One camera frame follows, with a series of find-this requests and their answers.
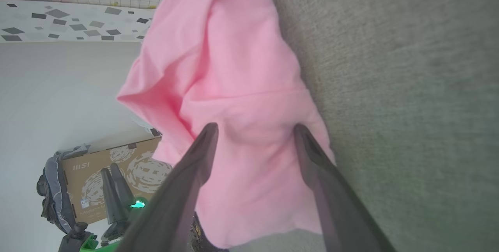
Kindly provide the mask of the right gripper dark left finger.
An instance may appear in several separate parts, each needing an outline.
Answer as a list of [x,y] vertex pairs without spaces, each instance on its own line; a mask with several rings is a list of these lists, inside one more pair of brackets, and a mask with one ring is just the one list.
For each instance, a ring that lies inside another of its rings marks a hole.
[[218,137],[215,122],[202,129],[115,252],[186,252],[198,193],[210,178]]

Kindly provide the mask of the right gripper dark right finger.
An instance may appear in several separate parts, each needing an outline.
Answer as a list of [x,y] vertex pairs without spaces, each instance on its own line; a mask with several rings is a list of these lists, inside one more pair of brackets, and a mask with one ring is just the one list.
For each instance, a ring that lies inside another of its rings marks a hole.
[[326,252],[396,252],[311,131],[294,126],[301,175],[313,191]]

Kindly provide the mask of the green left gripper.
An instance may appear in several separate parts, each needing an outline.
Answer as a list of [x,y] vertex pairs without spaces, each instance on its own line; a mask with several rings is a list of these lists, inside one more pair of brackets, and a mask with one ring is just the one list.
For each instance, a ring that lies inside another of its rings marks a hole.
[[139,217],[148,204],[144,197],[134,197],[118,165],[112,163],[100,171],[107,220],[110,227],[97,241],[91,233],[80,247],[80,252],[115,252],[132,222]]

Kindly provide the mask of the pink garment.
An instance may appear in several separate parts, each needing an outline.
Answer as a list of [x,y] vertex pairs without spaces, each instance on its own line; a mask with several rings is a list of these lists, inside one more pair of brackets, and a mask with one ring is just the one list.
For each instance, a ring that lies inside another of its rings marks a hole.
[[334,155],[273,0],[162,0],[117,101],[162,133],[154,158],[170,165],[206,124],[218,124],[211,175],[195,207],[214,245],[296,229],[322,233],[294,126],[307,126]]

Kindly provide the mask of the grey crumpled garment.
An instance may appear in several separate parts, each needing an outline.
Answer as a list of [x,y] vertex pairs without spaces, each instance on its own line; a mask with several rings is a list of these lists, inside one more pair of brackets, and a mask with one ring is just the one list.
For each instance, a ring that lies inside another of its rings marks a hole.
[[44,197],[41,216],[68,234],[76,224],[70,196],[67,191],[67,178],[62,161],[87,154],[90,145],[81,145],[69,151],[57,151],[48,158],[43,173],[36,185],[38,194]]

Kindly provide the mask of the brown MSI cardboard box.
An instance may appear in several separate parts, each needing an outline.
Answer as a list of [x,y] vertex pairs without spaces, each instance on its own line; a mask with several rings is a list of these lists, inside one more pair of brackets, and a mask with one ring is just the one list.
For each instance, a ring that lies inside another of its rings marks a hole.
[[106,218],[100,171],[116,163],[136,197],[151,199],[171,172],[152,158],[160,138],[135,142],[62,161],[70,207],[77,222],[92,224]]

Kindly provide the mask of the grey fabric sofa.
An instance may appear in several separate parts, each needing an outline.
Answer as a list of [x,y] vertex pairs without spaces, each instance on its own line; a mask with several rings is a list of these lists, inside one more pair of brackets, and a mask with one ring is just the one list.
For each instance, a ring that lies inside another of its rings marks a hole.
[[397,252],[499,252],[499,0],[273,0]]

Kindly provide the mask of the white panel with grey squares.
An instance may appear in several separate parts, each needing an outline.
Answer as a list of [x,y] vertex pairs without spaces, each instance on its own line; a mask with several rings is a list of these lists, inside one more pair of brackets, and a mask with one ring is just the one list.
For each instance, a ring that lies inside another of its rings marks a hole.
[[154,9],[0,0],[0,43],[141,42]]

